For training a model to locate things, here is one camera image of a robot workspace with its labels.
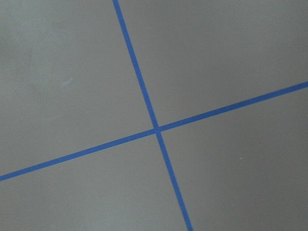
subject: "diagonal blue line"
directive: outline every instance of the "diagonal blue line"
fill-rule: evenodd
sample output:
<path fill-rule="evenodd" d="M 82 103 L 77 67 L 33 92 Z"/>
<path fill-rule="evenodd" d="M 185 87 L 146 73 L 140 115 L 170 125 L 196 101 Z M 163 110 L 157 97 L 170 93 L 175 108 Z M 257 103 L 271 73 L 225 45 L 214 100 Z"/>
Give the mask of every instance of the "diagonal blue line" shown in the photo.
<path fill-rule="evenodd" d="M 273 92 L 268 93 L 268 94 L 260 95 L 260 96 L 251 98 L 249 100 L 244 100 L 244 101 L 234 103 L 234 104 L 231 104 L 231 105 L 228 105 L 228 106 L 225 106 L 225 107 L 221 107 L 221 108 L 215 109 L 213 111 L 205 112 L 205 113 L 195 115 L 195 116 L 192 116 L 192 117 L 189 117 L 189 118 L 186 118 L 186 119 L 182 119 L 182 120 L 170 123 L 170 124 L 166 124 L 166 125 L 161 126 L 159 129 L 160 129 L 160 131 L 166 131 L 166 130 L 173 129 L 173 128 L 176 128 L 176 127 L 179 127 L 179 126 L 190 124 L 192 122 L 195 122 L 195 121 L 198 121 L 198 120 L 201 120 L 201 119 L 209 118 L 209 117 L 216 116 L 216 115 L 219 115 L 219 114 L 222 114 L 222 113 L 225 113 L 225 112 L 229 112 L 229 111 L 241 108 L 241 107 L 246 107 L 246 106 L 249 106 L 249 105 L 252 105 L 252 104 L 255 104 L 255 103 L 259 103 L 261 101 L 269 100 L 269 99 L 272 99 L 272 98 L 275 98 L 275 97 L 278 97 L 278 96 L 281 96 L 281 95 L 285 95 L 285 94 L 288 94 L 288 93 L 293 92 L 293 91 L 301 90 L 301 89 L 304 89 L 304 88 L 308 88 L 308 81 L 294 85 L 294 86 L 291 86 L 291 87 L 287 87 L 287 88 L 284 88 L 284 89 L 281 89 L 281 90 L 273 91 Z"/>
<path fill-rule="evenodd" d="M 164 161 L 165 161 L 165 164 L 166 164 L 169 176 L 170 176 L 170 180 L 171 180 L 175 195 L 177 197 L 177 200 L 178 200 L 178 203 L 179 203 L 179 206 L 180 206 L 180 209 L 181 209 L 187 230 L 193 231 L 193 227 L 192 227 L 191 221 L 189 219 L 188 212 L 187 212 L 187 209 L 185 207 L 183 197 L 180 193 L 180 188 L 179 188 L 178 182 L 176 180 L 176 177 L 175 177 L 175 174 L 174 174 L 174 171 L 173 171 L 173 168 L 172 168 L 171 161 L 170 161 L 169 156 L 168 156 L 168 152 L 167 152 L 162 134 L 159 130 L 159 126 L 158 126 L 158 122 L 157 122 L 157 119 L 156 119 L 156 116 L 155 116 L 155 113 L 154 113 L 154 109 L 152 107 L 151 100 L 150 100 L 148 91 L 146 89 L 146 86 L 145 86 L 145 83 L 144 83 L 144 80 L 143 80 L 143 77 L 142 77 L 142 74 L 141 74 L 141 71 L 140 71 L 140 68 L 139 68 L 139 64 L 138 64 L 133 46 L 131 44 L 129 33 L 128 33 L 128 30 L 127 30 L 127 27 L 126 27 L 126 24 L 125 24 L 125 20 L 123 18 L 123 14 L 122 14 L 119 2 L 118 2 L 118 0 L 113 0 L 113 3 L 114 3 L 114 6 L 115 6 L 115 11 L 116 11 L 116 14 L 117 14 L 117 17 L 118 17 L 118 20 L 119 20 L 119 23 L 120 23 L 120 26 L 121 26 L 121 29 L 122 29 L 124 39 L 125 39 L 125 42 L 126 42 L 126 46 L 127 46 L 127 49 L 128 49 L 129 55 L 130 55 L 130 59 L 131 59 L 132 64 L 134 66 L 134 70 L 135 70 L 135 73 L 136 73 L 136 76 L 137 76 L 137 79 L 138 79 L 138 82 L 139 82 L 139 86 L 140 86 L 140 89 L 142 91 L 143 98 L 144 98 L 145 104 L 147 106 L 147 109 L 148 109 L 148 112 L 149 112 L 149 115 L 150 115 L 150 118 L 151 118 L 151 121 L 152 121 L 153 128 L 156 132 L 156 137 L 157 137 L 157 140 L 158 140 L 158 143 L 159 143 L 159 147 L 160 147 L 160 150 L 162 152 L 162 155 L 163 155 L 163 158 L 164 158 Z"/>
<path fill-rule="evenodd" d="M 65 161 L 76 159 L 76 158 L 84 156 L 84 155 L 89 155 L 91 153 L 95 153 L 95 152 L 98 152 L 98 151 L 101 151 L 101 150 L 104 150 L 104 149 L 107 149 L 107 148 L 111 148 L 111 147 L 114 147 L 114 146 L 117 146 L 117 145 L 120 145 L 120 144 L 123 144 L 123 143 L 127 143 L 127 142 L 130 142 L 130 141 L 133 141 L 133 140 L 140 139 L 142 137 L 150 136 L 150 135 L 153 135 L 153 134 L 155 134 L 155 131 L 154 131 L 154 129 L 151 129 L 151 130 L 143 131 L 143 132 L 131 135 L 131 136 L 126 136 L 124 138 L 121 138 L 121 139 L 118 139 L 118 140 L 115 140 L 115 141 L 111 141 L 111 142 L 108 142 L 108 143 L 104 143 L 104 144 L 101 144 L 101 145 L 98 145 L 98 146 L 95 146 L 95 147 L 92 147 L 92 148 L 88 148 L 88 149 L 80 151 L 80 152 L 65 155 L 65 156 L 62 156 L 62 157 L 59 157 L 59 158 L 56 158 L 56 159 L 53 159 L 53 160 L 46 161 L 46 162 L 41 163 L 41 164 L 33 165 L 33 166 L 26 167 L 26 168 L 23 168 L 21 170 L 15 171 L 15 172 L 5 174 L 3 176 L 0 176 L 0 181 L 7 180 L 7 179 L 10 179 L 10 178 L 13 178 L 13 177 L 17 177 L 17 176 L 20 176 L 20 175 L 23 175 L 23 174 L 26 174 L 26 173 L 29 173 L 29 172 L 33 172 L 33 171 L 36 171 L 36 170 L 39 170 L 39 169 L 42 169 L 42 168 L 45 168 L 45 167 L 49 167 L 49 166 L 52 166 L 52 165 L 56 165 L 56 164 L 59 164 L 59 163 L 65 162 Z"/>

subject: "blue line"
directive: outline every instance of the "blue line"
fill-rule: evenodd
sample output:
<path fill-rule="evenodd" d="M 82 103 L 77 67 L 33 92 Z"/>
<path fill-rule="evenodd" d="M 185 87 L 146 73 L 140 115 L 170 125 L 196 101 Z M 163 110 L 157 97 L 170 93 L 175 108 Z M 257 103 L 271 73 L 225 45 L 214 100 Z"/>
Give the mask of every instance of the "blue line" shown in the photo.
<path fill-rule="evenodd" d="M 241 108 L 241 107 L 245 107 L 245 106 L 249 106 L 249 105 L 252 105 L 252 104 L 255 104 L 255 103 L 259 103 L 259 102 L 264 101 L 264 100 L 269 100 L 271 98 L 275 98 L 275 97 L 278 97 L 278 96 L 281 96 L 281 95 L 285 95 L 285 94 L 291 93 L 293 91 L 301 90 L 301 89 L 304 89 L 304 88 L 308 88 L 308 82 L 300 83 L 300 84 L 297 84 L 297 85 L 294 85 L 294 86 L 291 86 L 291 87 L 288 87 L 288 88 L 284 88 L 284 89 L 277 90 L 277 91 L 274 91 L 274 92 L 271 92 L 271 93 L 268 93 L 268 94 L 265 94 L 265 95 L 260 95 L 260 96 L 254 97 L 254 98 L 249 99 L 249 100 L 245 100 L 245 101 L 242 101 L 242 102 L 239 102 L 239 103 L 234 103 L 234 104 L 231 104 L 231 105 L 226 106 L 226 107 L 221 107 L 219 109 L 216 109 L 216 110 L 213 110 L 213 111 L 210 111 L 210 112 L 205 112 L 205 113 L 202 113 L 202 114 L 199 114 L 199 115 L 189 117 L 187 119 L 183 119 L 183 120 L 179 120 L 179 121 L 176 121 L 176 122 L 173 122 L 173 123 L 170 123 L 170 124 L 166 124 L 166 125 L 159 127 L 158 129 L 160 131 L 166 131 L 166 130 L 169 130 L 169 129 L 177 128 L 177 127 L 189 124 L 189 123 L 193 123 L 193 122 L 198 121 L 198 120 L 202 120 L 202 119 L 209 118 L 209 117 L 212 117 L 212 116 L 216 116 L 216 115 L 219 115 L 219 114 L 222 114 L 222 113 L 226 113 L 228 111 L 232 111 L 232 110 L 235 110 L 235 109 L 238 109 L 238 108 Z M 92 148 L 89 148 L 89 149 L 86 149 L 86 150 L 83 150 L 83 151 L 80 151 L 80 152 L 77 152 L 77 153 L 65 155 L 65 156 L 57 158 L 57 159 L 53 159 L 53 160 L 50 160 L 50 161 L 47 161 L 47 162 L 44 162 L 44 163 L 41 163 L 41 164 L 38 164 L 38 165 L 34 165 L 34 166 L 31 166 L 31 167 L 27 167 L 27 168 L 24 168 L 24 169 L 15 171 L 15 172 L 11 172 L 11 173 L 2 175 L 2 176 L 0 176 L 0 181 L 7 180 L 7 179 L 10 179 L 10 178 L 13 178 L 13 177 L 17 177 L 17 176 L 20 176 L 20 175 L 23 175 L 23 174 L 26 174 L 26 173 L 29 173 L 29 172 L 33 172 L 35 170 L 39 170 L 39 169 L 42 169 L 42 168 L 45 168 L 45 167 L 49 167 L 49 166 L 52 166 L 52 165 L 56 165 L 56 164 L 59 164 L 59 163 L 65 162 L 65 161 L 69 161 L 69 160 L 78 158 L 80 156 L 88 155 L 88 154 L 98 152 L 98 151 L 101 151 L 101 150 L 104 150 L 104 149 L 107 149 L 107 148 L 111 148 L 111 147 L 114 147 L 114 146 L 117 146 L 117 145 L 120 145 L 120 144 L 123 144 L 123 143 L 126 143 L 126 142 L 130 142 L 130 141 L 137 140 L 137 139 L 140 139 L 140 138 L 143 138 L 143 137 L 147 137 L 147 136 L 153 135 L 155 133 L 156 133 L 156 130 L 151 129 L 151 130 L 147 130 L 147 131 L 140 132 L 140 133 L 137 133 L 137 134 L 134 134 L 134 135 L 130 135 L 130 136 L 127 136 L 127 137 L 124 137 L 124 138 L 121 138 L 121 139 L 118 139 L 118 140 L 115 140 L 115 141 L 104 143 L 104 144 L 101 144 L 101 145 L 98 145 L 98 146 L 95 146 L 95 147 L 92 147 Z"/>
<path fill-rule="evenodd" d="M 107 148 L 111 148 L 111 147 L 114 147 L 114 146 L 117 146 L 117 145 L 120 145 L 120 144 L 123 144 L 123 143 L 127 143 L 127 142 L 137 140 L 137 139 L 140 139 L 140 138 L 143 138 L 143 137 L 146 137 L 146 136 L 150 136 L 150 135 L 153 135 L 153 134 L 155 134 L 155 131 L 154 131 L 154 129 L 151 129 L 151 130 L 143 131 L 143 132 L 131 135 L 131 136 L 126 136 L 124 138 L 121 138 L 121 139 L 118 139 L 118 140 L 115 140 L 115 141 L 111 141 L 111 142 L 108 142 L 108 143 L 104 143 L 104 144 L 101 144 L 101 145 L 98 145 L 98 146 L 95 146 L 95 147 L 92 147 L 92 148 L 88 148 L 88 149 L 80 151 L 80 152 L 65 155 L 65 156 L 62 156 L 62 157 L 59 157 L 59 158 L 56 158 L 56 159 L 53 159 L 53 160 L 46 161 L 46 162 L 41 163 L 41 164 L 33 165 L 33 166 L 26 167 L 26 168 L 23 168 L 21 170 L 15 171 L 15 172 L 5 174 L 3 176 L 0 176 L 0 181 L 7 180 L 7 179 L 10 179 L 10 178 L 13 178 L 13 177 L 17 177 L 17 176 L 20 176 L 20 175 L 23 175 L 23 174 L 26 174 L 26 173 L 29 173 L 29 172 L 33 172 L 33 171 L 36 171 L 36 170 L 39 170 L 39 169 L 42 169 L 42 168 L 46 168 L 46 167 L 49 167 L 49 166 L 52 166 L 52 165 L 56 165 L 56 164 L 59 164 L 59 163 L 65 162 L 65 161 L 76 159 L 76 158 L 84 156 L 84 155 L 89 155 L 91 153 L 95 153 L 95 152 L 98 152 L 98 151 L 101 151 L 101 150 L 104 150 L 104 149 L 107 149 Z"/>
<path fill-rule="evenodd" d="M 195 115 L 195 116 L 192 116 L 192 117 L 189 117 L 189 118 L 186 118 L 186 119 L 182 119 L 182 120 L 170 123 L 170 124 L 166 124 L 166 125 L 159 127 L 159 129 L 160 129 L 160 131 L 166 131 L 166 130 L 169 130 L 169 129 L 177 128 L 177 127 L 180 127 L 180 126 L 183 126 L 183 125 L 186 125 L 186 124 L 190 124 L 192 122 L 195 122 L 195 121 L 198 121 L 198 120 L 201 120 L 201 119 L 216 116 L 216 115 L 219 115 L 219 114 L 222 114 L 222 113 L 225 113 L 225 112 L 229 112 L 229 111 L 241 108 L 241 107 L 246 107 L 246 106 L 249 106 L 249 105 L 252 105 L 252 104 L 255 104 L 255 103 L 259 103 L 261 101 L 269 100 L 269 99 L 272 99 L 272 98 L 275 98 L 275 97 L 278 97 L 278 96 L 281 96 L 281 95 L 285 95 L 285 94 L 288 94 L 288 93 L 293 92 L 293 91 L 301 90 L 301 89 L 304 89 L 304 88 L 308 88 L 308 81 L 294 85 L 294 86 L 291 86 L 291 87 L 287 87 L 287 88 L 284 88 L 284 89 L 281 89 L 281 90 L 277 90 L 277 91 L 274 91 L 274 92 L 271 92 L 271 93 L 268 93 L 268 94 L 265 94 L 265 95 L 260 95 L 260 96 L 254 97 L 252 99 L 249 99 L 249 100 L 244 100 L 244 101 L 234 103 L 234 104 L 231 104 L 231 105 L 228 105 L 228 106 L 225 106 L 225 107 L 221 107 L 221 108 L 215 109 L 215 110 L 210 111 L 210 112 L 205 112 L 205 113 Z"/>
<path fill-rule="evenodd" d="M 158 122 L 157 122 L 157 119 L 156 119 L 156 116 L 155 116 L 155 113 L 154 113 L 154 109 L 152 107 L 151 100 L 150 100 L 148 91 L 146 89 L 146 86 L 145 86 L 145 83 L 144 83 L 144 80 L 143 80 L 143 77 L 142 77 L 142 74 L 141 74 L 141 70 L 140 70 L 139 65 L 138 65 L 138 61 L 137 61 L 137 58 L 136 58 L 136 55 L 135 55 L 135 51 L 134 51 L 134 48 L 131 44 L 129 33 L 128 33 L 128 30 L 127 30 L 126 25 L 125 25 L 125 21 L 124 21 L 124 18 L 123 18 L 123 14 L 122 14 L 119 2 L 118 2 L 118 0 L 113 0 L 113 3 L 114 3 L 114 6 L 115 6 L 115 11 L 116 11 L 116 14 L 117 14 L 117 17 L 118 17 L 118 20 L 119 20 L 119 23 L 120 23 L 120 26 L 121 26 L 121 29 L 122 29 L 124 39 L 125 39 L 125 42 L 126 42 L 126 46 L 127 46 L 127 49 L 128 49 L 129 55 L 130 55 L 130 59 L 131 59 L 132 64 L 134 66 L 135 73 L 136 73 L 136 76 L 137 76 L 137 79 L 138 79 L 138 82 L 139 82 L 139 86 L 140 86 L 140 89 L 142 91 L 143 98 L 144 98 L 145 104 L 147 106 L 147 109 L 148 109 L 148 112 L 149 112 L 149 115 L 150 115 L 150 118 L 151 118 L 151 121 L 152 121 L 153 128 L 156 132 L 156 137 L 157 137 L 157 140 L 158 140 L 158 143 L 159 143 L 159 146 L 160 146 L 160 149 L 161 149 L 161 152 L 162 152 L 162 155 L 163 155 L 163 158 L 164 158 L 164 161 L 165 161 L 165 164 L 166 164 L 169 176 L 170 176 L 170 180 L 171 180 L 175 195 L 177 197 L 177 200 L 178 200 L 178 203 L 179 203 L 179 206 L 180 206 L 180 209 L 181 209 L 187 230 L 193 231 L 193 227 L 192 227 L 191 221 L 189 219 L 188 212 L 187 212 L 187 209 L 186 209 L 185 204 L 184 204 L 184 200 L 183 200 L 182 195 L 180 193 L 180 188 L 179 188 L 179 185 L 177 183 L 177 180 L 176 180 L 173 168 L 172 168 L 171 161 L 170 161 L 169 156 L 168 156 L 168 152 L 167 152 L 162 134 L 159 130 L 159 125 L 158 125 Z"/>

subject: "gray surface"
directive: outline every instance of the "gray surface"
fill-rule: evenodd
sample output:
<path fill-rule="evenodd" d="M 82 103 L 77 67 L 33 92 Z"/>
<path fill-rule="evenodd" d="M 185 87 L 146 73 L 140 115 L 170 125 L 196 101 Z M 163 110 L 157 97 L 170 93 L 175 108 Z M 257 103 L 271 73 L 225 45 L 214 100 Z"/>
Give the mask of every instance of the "gray surface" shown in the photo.
<path fill-rule="evenodd" d="M 1 231 L 186 229 L 155 136 L 1 182 L 0 204 Z"/>
<path fill-rule="evenodd" d="M 121 4 L 160 125 L 307 80 L 308 1 Z"/>
<path fill-rule="evenodd" d="M 307 1 L 121 0 L 160 125 L 307 81 Z M 308 230 L 307 89 L 163 132 L 195 231 Z M 110 0 L 0 5 L 0 175 L 152 127 Z M 0 230 L 186 230 L 154 136 L 0 182 Z"/>
<path fill-rule="evenodd" d="M 0 11 L 0 174 L 151 128 L 111 1 Z"/>
<path fill-rule="evenodd" d="M 163 133 L 197 231 L 308 230 L 308 91 Z"/>

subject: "gray floor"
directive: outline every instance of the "gray floor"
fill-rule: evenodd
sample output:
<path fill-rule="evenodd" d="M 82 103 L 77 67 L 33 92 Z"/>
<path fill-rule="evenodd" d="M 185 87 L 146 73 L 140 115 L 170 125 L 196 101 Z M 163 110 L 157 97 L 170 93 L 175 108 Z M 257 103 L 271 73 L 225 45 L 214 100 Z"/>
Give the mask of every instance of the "gray floor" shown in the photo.
<path fill-rule="evenodd" d="M 159 125 L 308 81 L 307 1 L 120 5 Z M 308 230 L 307 98 L 162 133 L 195 231 Z M 112 1 L 2 1 L 0 108 L 0 176 L 151 129 Z M 0 182 L 0 230 L 187 228 L 151 135 Z"/>

